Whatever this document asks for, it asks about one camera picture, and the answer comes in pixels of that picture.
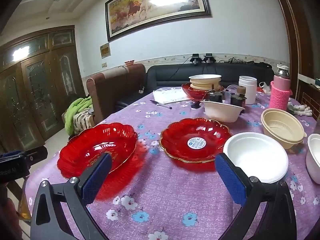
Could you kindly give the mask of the white plastic jar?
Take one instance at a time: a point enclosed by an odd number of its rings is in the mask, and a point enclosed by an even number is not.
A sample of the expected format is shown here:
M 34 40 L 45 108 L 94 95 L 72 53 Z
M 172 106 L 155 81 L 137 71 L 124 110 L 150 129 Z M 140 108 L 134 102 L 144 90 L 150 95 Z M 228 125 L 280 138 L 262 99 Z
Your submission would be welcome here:
M 256 93 L 257 93 L 257 79 L 251 76 L 239 76 L 239 86 L 246 88 L 246 104 L 255 104 Z

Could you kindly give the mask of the white foam bowl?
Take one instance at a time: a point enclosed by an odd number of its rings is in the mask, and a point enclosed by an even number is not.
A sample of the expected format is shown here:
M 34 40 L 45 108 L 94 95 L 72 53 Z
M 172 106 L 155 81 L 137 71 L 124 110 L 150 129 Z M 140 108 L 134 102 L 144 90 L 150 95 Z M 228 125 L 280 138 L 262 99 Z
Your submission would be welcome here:
M 204 106 L 205 115 L 219 122 L 234 123 L 245 110 L 244 107 L 220 102 L 201 101 L 201 103 Z
M 311 179 L 320 184 L 320 135 L 311 134 L 308 137 L 308 152 L 306 155 L 306 168 Z
M 257 177 L 262 183 L 280 181 L 289 168 L 289 159 L 283 146 L 261 133 L 242 132 L 233 135 L 225 142 L 223 153 L 248 177 Z

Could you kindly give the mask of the black jar left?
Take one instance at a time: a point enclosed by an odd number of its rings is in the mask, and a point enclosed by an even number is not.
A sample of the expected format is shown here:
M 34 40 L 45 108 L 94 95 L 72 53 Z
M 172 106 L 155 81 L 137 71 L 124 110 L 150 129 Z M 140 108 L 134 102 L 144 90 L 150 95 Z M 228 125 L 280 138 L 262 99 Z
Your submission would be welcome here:
M 206 94 L 207 101 L 222 103 L 222 98 L 223 98 L 223 94 L 215 90 L 208 91 Z

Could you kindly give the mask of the framed horse painting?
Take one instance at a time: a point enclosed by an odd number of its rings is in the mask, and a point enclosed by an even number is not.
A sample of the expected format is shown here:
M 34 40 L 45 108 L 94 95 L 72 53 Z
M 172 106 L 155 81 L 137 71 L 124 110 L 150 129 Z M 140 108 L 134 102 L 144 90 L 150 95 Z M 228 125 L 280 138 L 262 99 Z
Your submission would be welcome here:
M 211 15 L 208 0 L 109 0 L 105 3 L 108 41 L 170 21 Z

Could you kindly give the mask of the purple floral tablecloth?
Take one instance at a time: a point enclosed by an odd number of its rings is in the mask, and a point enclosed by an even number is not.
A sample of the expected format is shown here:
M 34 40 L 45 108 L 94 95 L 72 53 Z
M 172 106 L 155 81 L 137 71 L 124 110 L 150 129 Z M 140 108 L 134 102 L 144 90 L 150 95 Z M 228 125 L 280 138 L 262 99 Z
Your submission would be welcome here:
M 90 213 L 109 239 L 218 239 L 231 223 L 240 206 L 235 205 L 216 172 L 192 172 L 177 166 L 159 145 L 161 132 L 185 118 L 205 117 L 203 107 L 192 109 L 191 102 L 157 107 L 149 94 L 111 114 L 101 123 L 131 125 L 139 143 L 130 171 L 112 172 L 114 184 L 102 190 L 103 199 L 88 206 Z M 232 135 L 240 132 L 263 133 L 260 116 L 270 96 L 257 92 L 254 105 L 235 123 L 226 124 Z M 319 185 L 306 169 L 307 139 L 289 151 L 289 185 L 296 212 L 297 236 L 304 239 L 319 219 Z M 25 187 L 32 212 L 40 182 L 66 181 L 57 168 L 57 153 L 46 165 L 31 174 Z

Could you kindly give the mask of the green cloth pile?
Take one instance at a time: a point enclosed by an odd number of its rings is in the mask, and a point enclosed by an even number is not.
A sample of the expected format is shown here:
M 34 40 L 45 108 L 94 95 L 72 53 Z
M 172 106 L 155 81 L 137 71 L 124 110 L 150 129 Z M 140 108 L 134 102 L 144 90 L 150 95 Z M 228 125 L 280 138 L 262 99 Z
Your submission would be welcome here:
M 89 110 L 93 107 L 91 96 L 73 101 L 64 113 L 65 131 L 69 136 L 77 135 L 89 126 Z

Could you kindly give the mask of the red plate with sticker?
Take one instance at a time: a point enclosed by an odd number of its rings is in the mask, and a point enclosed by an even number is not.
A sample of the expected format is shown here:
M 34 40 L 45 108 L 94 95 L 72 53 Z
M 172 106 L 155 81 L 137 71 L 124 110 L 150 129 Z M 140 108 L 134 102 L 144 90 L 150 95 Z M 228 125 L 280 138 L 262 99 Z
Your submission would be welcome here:
M 231 136 L 229 128 L 216 120 L 186 118 L 163 130 L 159 144 L 171 159 L 204 164 L 215 160 Z

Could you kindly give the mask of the pink knit sleeve bottle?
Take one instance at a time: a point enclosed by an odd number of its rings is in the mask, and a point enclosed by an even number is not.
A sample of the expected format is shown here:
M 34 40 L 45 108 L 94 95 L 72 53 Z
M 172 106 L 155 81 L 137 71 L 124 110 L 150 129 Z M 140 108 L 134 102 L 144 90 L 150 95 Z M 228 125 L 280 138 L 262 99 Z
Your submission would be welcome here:
M 277 65 L 277 71 L 274 75 L 271 85 L 270 108 L 276 108 L 286 111 L 291 93 L 291 80 L 289 67 L 283 64 Z

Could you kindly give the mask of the small black cap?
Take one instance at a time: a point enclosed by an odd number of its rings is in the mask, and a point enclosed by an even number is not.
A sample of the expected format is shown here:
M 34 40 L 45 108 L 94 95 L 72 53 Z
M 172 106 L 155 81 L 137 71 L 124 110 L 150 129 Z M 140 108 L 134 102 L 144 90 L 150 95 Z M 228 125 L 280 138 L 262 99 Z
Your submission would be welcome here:
M 200 103 L 201 103 L 200 101 L 194 101 L 191 105 L 191 108 L 192 109 L 199 109 L 201 107 Z

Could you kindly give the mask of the white paper sheet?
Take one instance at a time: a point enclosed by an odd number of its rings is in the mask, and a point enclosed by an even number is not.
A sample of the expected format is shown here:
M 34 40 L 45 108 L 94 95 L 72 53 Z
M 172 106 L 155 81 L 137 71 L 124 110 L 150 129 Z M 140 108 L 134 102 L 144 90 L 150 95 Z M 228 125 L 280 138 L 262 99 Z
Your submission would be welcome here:
M 181 87 L 172 87 L 168 89 L 160 88 L 153 91 L 154 100 L 161 104 L 170 104 L 189 100 L 187 94 Z

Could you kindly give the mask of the black jar with cork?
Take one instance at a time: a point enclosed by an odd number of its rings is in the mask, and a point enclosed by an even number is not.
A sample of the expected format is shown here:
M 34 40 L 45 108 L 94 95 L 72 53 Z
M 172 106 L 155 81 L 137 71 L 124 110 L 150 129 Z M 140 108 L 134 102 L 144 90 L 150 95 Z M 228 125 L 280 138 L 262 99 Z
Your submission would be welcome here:
M 245 108 L 245 102 L 246 102 L 246 87 L 244 86 L 238 86 L 236 93 L 231 94 L 231 105 L 239 106 Z

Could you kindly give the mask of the beige plastic bowl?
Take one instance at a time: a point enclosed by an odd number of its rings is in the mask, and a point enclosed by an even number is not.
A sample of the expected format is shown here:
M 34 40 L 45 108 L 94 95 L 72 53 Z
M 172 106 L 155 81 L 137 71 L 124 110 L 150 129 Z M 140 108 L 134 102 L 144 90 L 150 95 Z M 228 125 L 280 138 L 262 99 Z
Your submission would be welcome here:
M 291 149 L 307 137 L 300 121 L 284 110 L 266 109 L 260 120 L 264 134 L 279 142 L 285 150 Z

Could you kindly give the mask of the red plate with gold text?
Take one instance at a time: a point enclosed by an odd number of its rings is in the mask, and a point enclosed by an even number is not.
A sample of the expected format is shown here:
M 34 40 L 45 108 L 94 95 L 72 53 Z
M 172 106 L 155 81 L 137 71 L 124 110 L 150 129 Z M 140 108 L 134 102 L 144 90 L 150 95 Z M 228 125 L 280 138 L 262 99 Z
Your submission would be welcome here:
M 113 172 L 133 155 L 137 142 L 138 134 L 130 125 L 99 124 L 72 137 L 59 153 L 57 168 L 65 178 L 78 177 L 103 153 L 109 153 Z

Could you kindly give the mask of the small wall plaque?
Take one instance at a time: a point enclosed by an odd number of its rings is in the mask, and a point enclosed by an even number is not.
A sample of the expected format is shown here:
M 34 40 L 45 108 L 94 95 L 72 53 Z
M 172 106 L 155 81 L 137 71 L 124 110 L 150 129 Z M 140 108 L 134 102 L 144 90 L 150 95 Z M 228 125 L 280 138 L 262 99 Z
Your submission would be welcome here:
M 106 43 L 100 46 L 100 55 L 102 59 L 111 55 L 109 43 Z

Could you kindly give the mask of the black pen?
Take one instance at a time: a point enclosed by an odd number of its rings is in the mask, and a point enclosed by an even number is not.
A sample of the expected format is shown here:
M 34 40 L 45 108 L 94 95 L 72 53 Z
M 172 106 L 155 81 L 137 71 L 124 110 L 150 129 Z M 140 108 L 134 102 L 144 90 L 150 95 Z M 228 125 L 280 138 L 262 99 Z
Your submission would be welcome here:
M 166 109 L 172 109 L 171 106 L 168 106 L 168 105 L 165 105 L 165 104 L 162 104 L 162 103 L 159 103 L 155 100 L 150 100 L 150 102 L 156 106 L 160 106 L 160 107 L 163 107 L 163 108 L 166 108 Z

